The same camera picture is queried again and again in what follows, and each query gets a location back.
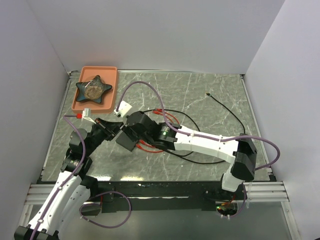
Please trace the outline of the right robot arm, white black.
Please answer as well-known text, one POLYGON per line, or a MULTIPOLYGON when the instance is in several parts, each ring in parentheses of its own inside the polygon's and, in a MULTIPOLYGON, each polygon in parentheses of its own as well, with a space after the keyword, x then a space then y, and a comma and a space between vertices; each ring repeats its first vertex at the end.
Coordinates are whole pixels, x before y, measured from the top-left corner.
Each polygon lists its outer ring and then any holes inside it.
POLYGON ((141 111, 116 112, 124 123, 124 132, 134 140, 169 151, 190 151, 218 158, 229 164, 222 174, 218 193, 230 199, 245 181, 255 178, 257 149, 246 135, 225 137, 196 131, 168 121, 155 122, 141 111))

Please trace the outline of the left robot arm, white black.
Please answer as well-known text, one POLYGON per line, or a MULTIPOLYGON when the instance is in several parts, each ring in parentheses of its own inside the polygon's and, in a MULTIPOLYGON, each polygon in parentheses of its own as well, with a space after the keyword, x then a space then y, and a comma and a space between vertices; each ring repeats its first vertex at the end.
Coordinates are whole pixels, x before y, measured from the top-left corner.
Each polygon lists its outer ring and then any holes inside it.
POLYGON ((112 141, 123 125, 96 118, 90 131, 73 129, 54 187, 32 220, 16 229, 14 239, 62 239, 63 231, 80 206, 86 200, 94 201, 99 195, 98 180, 87 175, 93 162, 91 154, 103 141, 112 141))

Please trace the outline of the black network switch box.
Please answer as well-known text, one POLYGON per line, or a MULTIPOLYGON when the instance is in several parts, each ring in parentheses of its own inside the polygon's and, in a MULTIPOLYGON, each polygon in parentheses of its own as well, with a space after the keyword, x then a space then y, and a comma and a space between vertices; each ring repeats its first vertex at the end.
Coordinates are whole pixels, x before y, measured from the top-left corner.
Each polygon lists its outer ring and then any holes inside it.
POLYGON ((138 140, 131 139, 125 132, 121 132, 115 142, 126 150, 132 152, 136 147, 138 140))

